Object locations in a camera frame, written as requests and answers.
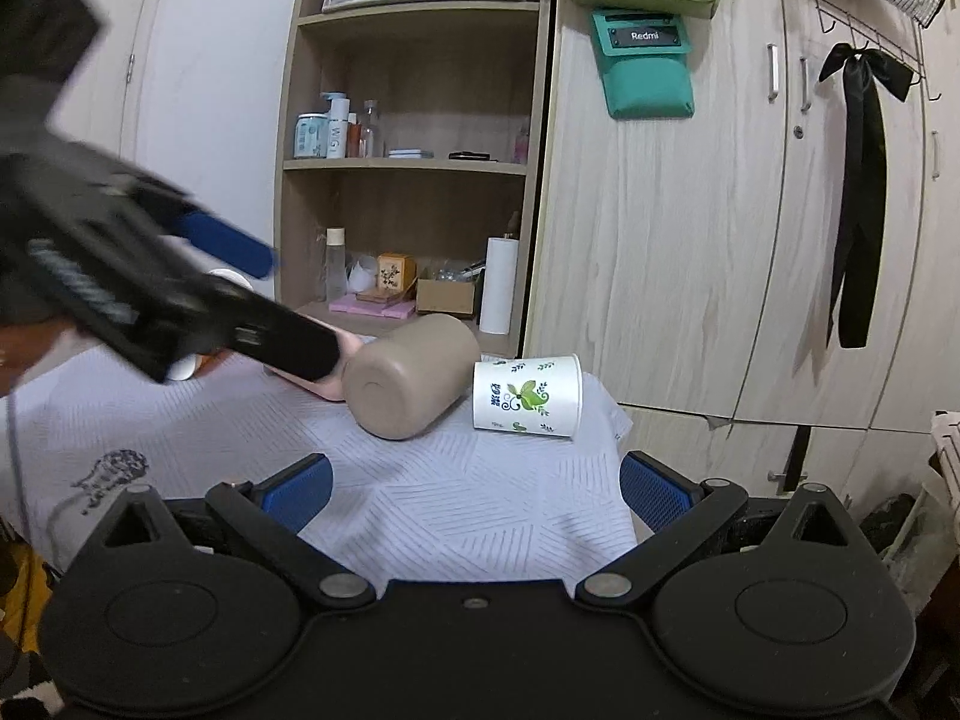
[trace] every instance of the blue gripper pad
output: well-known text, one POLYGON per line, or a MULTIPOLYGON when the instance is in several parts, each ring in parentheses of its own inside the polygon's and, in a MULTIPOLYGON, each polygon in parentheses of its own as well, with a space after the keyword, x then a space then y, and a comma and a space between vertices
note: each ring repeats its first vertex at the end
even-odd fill
POLYGON ((333 494, 333 466, 314 453, 280 471, 251 491, 251 501, 291 531, 299 533, 333 494))
POLYGON ((704 497, 700 485, 640 451, 628 453, 620 464, 620 494, 654 533, 689 512, 704 497))

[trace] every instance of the yellow fabric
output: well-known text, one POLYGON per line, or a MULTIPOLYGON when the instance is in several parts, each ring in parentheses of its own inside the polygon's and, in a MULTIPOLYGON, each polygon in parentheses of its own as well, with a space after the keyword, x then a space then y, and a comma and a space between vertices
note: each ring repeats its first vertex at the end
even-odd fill
POLYGON ((47 576, 43 570, 43 560, 26 544, 10 546, 13 560, 20 569, 16 584, 7 595, 0 597, 5 616, 0 622, 3 632, 16 642, 20 633, 20 615, 23 610, 24 595, 27 595, 27 623, 23 632, 23 651, 39 652, 37 648, 37 623, 40 622, 40 613, 50 598, 50 589, 47 587, 47 576), (30 587, 27 588, 27 574, 30 574, 30 587))

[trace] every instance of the light blue jar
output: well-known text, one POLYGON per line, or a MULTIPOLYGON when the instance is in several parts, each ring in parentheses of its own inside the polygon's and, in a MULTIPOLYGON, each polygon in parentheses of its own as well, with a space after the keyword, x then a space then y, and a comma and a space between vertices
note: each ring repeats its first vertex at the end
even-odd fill
POLYGON ((328 127, 325 113, 304 113, 296 117, 294 159, 325 158, 328 127))

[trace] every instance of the bottle cap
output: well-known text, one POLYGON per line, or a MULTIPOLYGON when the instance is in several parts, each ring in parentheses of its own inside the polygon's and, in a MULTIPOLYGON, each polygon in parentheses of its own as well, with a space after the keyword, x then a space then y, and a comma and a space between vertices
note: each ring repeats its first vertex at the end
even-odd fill
POLYGON ((347 98, 335 98, 330 100, 330 121, 335 119, 347 119, 350 112, 350 101, 347 98))

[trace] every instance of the green butterfly design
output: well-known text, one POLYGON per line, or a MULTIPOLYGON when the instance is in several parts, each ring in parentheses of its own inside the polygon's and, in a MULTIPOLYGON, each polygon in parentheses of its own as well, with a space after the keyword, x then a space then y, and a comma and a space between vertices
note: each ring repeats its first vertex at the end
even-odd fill
POLYGON ((546 389, 542 389, 540 392, 536 391, 536 382, 533 379, 524 382, 520 392, 517 392, 517 388, 512 384, 507 384, 507 390, 520 399, 520 405, 528 412, 534 412, 550 399, 550 396, 546 394, 546 389))

